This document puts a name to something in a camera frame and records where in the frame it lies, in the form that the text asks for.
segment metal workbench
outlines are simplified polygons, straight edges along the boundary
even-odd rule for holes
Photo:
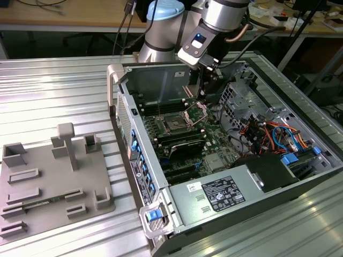
[[[343,148],[343,132],[270,63],[251,58],[322,130]],[[76,137],[101,140],[116,209],[79,223],[0,246],[0,256],[150,256],[107,112],[106,68],[131,57],[83,57],[0,62],[0,146],[50,144],[56,125],[73,122]],[[279,100],[259,89],[272,104]],[[223,230],[171,256],[342,256],[343,174],[300,198]]]

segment sticker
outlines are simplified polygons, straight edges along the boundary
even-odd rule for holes
[[[202,187],[213,210],[216,212],[245,202],[244,196],[231,176],[206,183]]]
[[[193,184],[188,184],[187,188],[189,192],[197,191],[199,189],[202,189],[202,184],[201,182],[195,182]]]
[[[178,71],[178,72],[175,72],[175,75],[174,77],[183,77],[184,76],[184,71]]]

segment white label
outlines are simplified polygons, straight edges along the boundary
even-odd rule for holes
[[[189,192],[197,191],[199,189],[202,189],[202,184],[201,182],[195,182],[193,184],[188,184],[187,188]]]
[[[175,72],[175,75],[174,75],[174,77],[183,77],[183,76],[184,76],[184,71]]]

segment green circuit board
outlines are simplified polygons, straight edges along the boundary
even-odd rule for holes
[[[194,101],[188,102],[189,106],[192,105],[187,110],[188,120],[184,111],[142,116],[155,153],[165,176],[167,179],[170,178],[171,184],[184,181],[179,180],[178,177],[184,176],[191,180],[223,171],[240,157],[240,153],[228,140],[227,133],[218,124],[214,114],[207,108],[205,110],[199,108],[196,103],[193,105],[194,103]],[[190,125],[189,120],[195,123],[201,118],[203,119],[195,125]],[[173,141],[169,144],[168,140],[163,141],[164,138],[173,138]],[[170,155],[172,146],[190,141],[201,141],[204,146],[197,154],[172,160]]]

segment chip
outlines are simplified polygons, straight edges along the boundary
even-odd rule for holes
[[[165,116],[165,126],[170,131],[187,128],[185,120],[180,116]]]

